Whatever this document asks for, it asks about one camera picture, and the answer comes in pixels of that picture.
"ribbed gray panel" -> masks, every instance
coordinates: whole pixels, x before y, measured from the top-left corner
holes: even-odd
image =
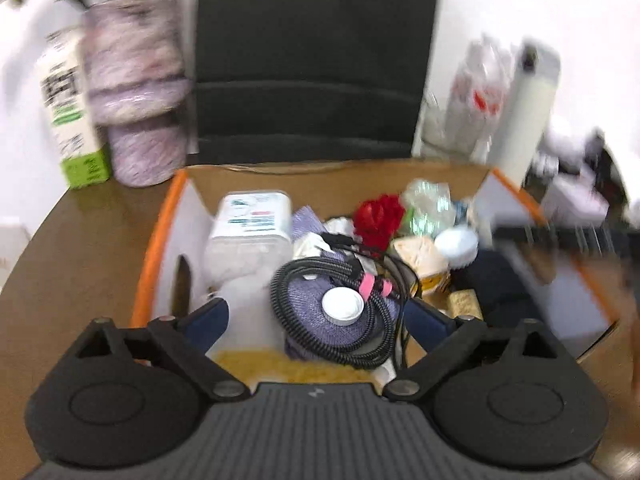
[[[86,471],[44,463],[29,480],[604,480],[587,464],[509,472],[448,447],[420,409],[368,384],[262,384],[219,404],[171,453],[144,465]]]

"white bottle cap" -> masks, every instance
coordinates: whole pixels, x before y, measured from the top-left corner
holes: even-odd
[[[449,268],[468,266],[478,256],[478,235],[466,226],[445,229],[433,242],[436,249],[449,261]]]
[[[322,297],[324,316],[334,325],[355,323],[364,310],[364,300],[356,290],[348,286],[336,286]]]

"metal screw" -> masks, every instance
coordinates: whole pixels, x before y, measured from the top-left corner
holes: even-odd
[[[389,393],[399,397],[409,397],[420,391],[420,384],[408,379],[396,379],[391,381],[386,389]]]
[[[219,397],[237,397],[244,393],[244,384],[238,381],[220,381],[213,387],[213,393]]]

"black chair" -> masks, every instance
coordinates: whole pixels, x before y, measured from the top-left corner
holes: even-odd
[[[436,0],[199,0],[193,162],[409,156]]]

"box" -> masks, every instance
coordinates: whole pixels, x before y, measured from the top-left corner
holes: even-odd
[[[414,178],[447,182],[453,199],[476,195],[476,214],[541,221],[538,204],[498,171],[482,166],[421,160],[377,160],[260,166],[193,166],[179,171],[167,193],[145,255],[132,313],[133,327],[172,312],[178,261],[191,271],[190,309],[207,295],[203,247],[220,199],[232,191],[278,189],[292,209],[310,205],[321,219],[348,215],[381,193],[400,193]],[[617,321],[615,309],[588,271],[569,257],[556,261],[556,276],[540,283],[515,248],[505,249],[513,267],[538,300],[546,322],[575,357]]]
[[[104,142],[87,103],[80,52],[82,36],[79,28],[51,34],[37,63],[47,121],[69,187],[96,184],[109,177]]]

